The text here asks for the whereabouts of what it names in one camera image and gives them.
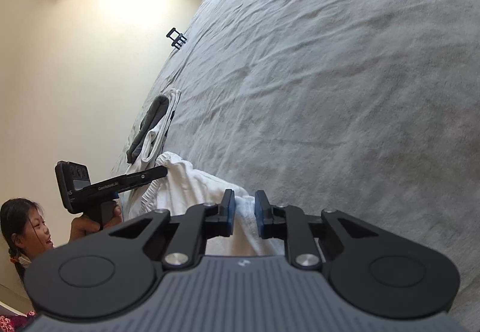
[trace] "black hair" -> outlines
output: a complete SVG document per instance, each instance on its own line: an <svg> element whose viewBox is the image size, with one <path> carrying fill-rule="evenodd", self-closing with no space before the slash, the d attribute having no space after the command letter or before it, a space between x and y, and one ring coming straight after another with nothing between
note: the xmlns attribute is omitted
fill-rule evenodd
<svg viewBox="0 0 480 332"><path fill-rule="evenodd" d="M39 212L42 211L40 205L36 202L25 198L14 198L6 201L0 209L1 233L8 244L8 253L11 258L16 258L23 253L23 250L15 245L12 235L23 234L25 224L29 221L28 214L32 208L37 209ZM15 262L15 269L23 282L25 267L19 262Z"/></svg>

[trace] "white cloth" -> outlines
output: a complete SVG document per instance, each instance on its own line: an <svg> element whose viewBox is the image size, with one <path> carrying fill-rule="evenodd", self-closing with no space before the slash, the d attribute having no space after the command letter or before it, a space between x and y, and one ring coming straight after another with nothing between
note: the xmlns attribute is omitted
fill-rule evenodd
<svg viewBox="0 0 480 332"><path fill-rule="evenodd" d="M143 141L142 151L138 155L135 162L128 166L126 174L133 174L134 172L144 171L155 166L155 159L163 151L163 146L165 144L167 132L172 122L173 113L177 109L178 102L180 100L180 95L182 92L179 89L171 88L166 95L169 98L169 108L167 112L162 117L162 119L156 124L151 130L149 130ZM140 198L148 186L143 186L124 192L120 195L120 205L122 207L122 217L123 220L128 218L138 216L138 211L132 211L130 213L129 200L136 200Z"/></svg>
<svg viewBox="0 0 480 332"><path fill-rule="evenodd" d="M32 264L32 260L28 258L26 255L20 255L18 258L18 262L22 265L23 268L27 269Z"/></svg>
<svg viewBox="0 0 480 332"><path fill-rule="evenodd" d="M254 215L255 198L236 184L194 169L190 162L172 152L160 155L156 165L164 165L169 173L154 180L137 200L131 200L127 219L154 209L169 209L171 215L184 214L190 206L222 201L226 189L235 192L236 214L234 233L230 238L214 238L207 242L210 255L271 255L283 253L283 242L261 240Z"/></svg>

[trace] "bed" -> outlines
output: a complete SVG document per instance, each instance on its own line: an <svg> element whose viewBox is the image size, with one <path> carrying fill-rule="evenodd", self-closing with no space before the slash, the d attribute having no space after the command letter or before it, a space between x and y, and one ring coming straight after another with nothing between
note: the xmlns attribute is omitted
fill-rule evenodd
<svg viewBox="0 0 480 332"><path fill-rule="evenodd" d="M166 150L448 255L462 278L451 313L477 331L479 26L480 0L204 0L124 152L153 98L181 89Z"/></svg>

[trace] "metal screw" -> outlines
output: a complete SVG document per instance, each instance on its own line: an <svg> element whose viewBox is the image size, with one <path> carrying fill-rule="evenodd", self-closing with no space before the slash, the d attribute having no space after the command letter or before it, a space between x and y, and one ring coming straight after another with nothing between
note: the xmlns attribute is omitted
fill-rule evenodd
<svg viewBox="0 0 480 332"><path fill-rule="evenodd" d="M170 253L165 256L165 262L172 266L181 266L188 262L188 256L180 252Z"/></svg>
<svg viewBox="0 0 480 332"><path fill-rule="evenodd" d="M311 253L302 253L296 257L295 261L303 267L311 267L318 264L320 259Z"/></svg>

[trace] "red patterned fabric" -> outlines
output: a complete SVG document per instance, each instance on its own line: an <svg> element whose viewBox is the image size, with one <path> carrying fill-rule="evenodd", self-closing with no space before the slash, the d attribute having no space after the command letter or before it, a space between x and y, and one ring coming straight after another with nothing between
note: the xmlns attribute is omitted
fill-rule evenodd
<svg viewBox="0 0 480 332"><path fill-rule="evenodd" d="M0 316L1 332L17 332L30 323L37 314L28 312L26 316Z"/></svg>

